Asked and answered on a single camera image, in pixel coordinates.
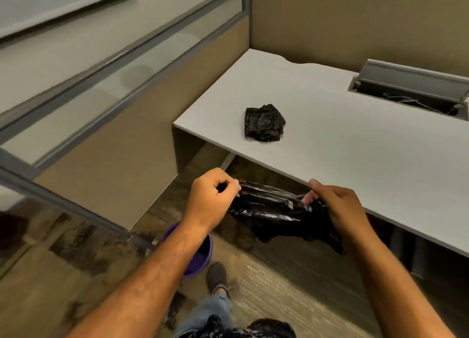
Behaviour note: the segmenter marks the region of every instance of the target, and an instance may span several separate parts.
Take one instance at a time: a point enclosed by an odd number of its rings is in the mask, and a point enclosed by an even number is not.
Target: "jeans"
[[[180,323],[174,334],[175,338],[192,330],[202,329],[211,315],[220,317],[223,328],[229,329],[231,323],[231,303],[226,292],[219,296],[211,296],[203,299],[194,307],[189,315]]]

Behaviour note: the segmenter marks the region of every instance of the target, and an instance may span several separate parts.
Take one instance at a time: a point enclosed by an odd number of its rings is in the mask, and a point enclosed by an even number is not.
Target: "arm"
[[[303,199],[320,197],[345,250],[358,264],[384,338],[454,338],[407,270],[373,231],[354,191],[309,182]]]
[[[220,183],[228,183],[222,193]],[[196,179],[181,224],[68,338],[154,337],[189,262],[239,190],[219,168]]]

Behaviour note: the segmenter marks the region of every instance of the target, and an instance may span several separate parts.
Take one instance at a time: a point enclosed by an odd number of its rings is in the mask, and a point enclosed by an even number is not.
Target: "purple bucket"
[[[179,225],[178,223],[173,224],[166,233],[161,238],[161,241],[168,238],[172,231]],[[212,256],[212,236],[208,234],[207,237],[203,240],[202,245],[200,248],[197,249],[197,252],[194,254],[189,266],[187,267],[186,271],[184,272],[184,277],[190,277],[198,274],[201,272],[210,261],[210,257]]]

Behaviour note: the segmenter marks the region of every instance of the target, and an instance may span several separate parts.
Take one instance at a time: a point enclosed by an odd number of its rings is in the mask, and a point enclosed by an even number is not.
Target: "black garbage bag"
[[[279,141],[285,119],[271,104],[261,108],[247,108],[244,118],[244,136],[261,142]]]
[[[228,213],[248,226],[262,242],[277,236],[322,240],[339,254],[344,250],[327,206],[320,200],[309,205],[301,202],[304,195],[240,181],[241,191],[231,203]]]

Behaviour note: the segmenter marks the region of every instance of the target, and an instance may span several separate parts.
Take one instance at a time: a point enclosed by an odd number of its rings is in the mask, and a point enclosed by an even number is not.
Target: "office cubicle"
[[[249,42],[300,63],[358,71],[375,58],[467,76],[467,1],[252,0],[249,13],[250,0],[203,0],[0,117],[0,180],[130,237],[202,144],[173,121]]]

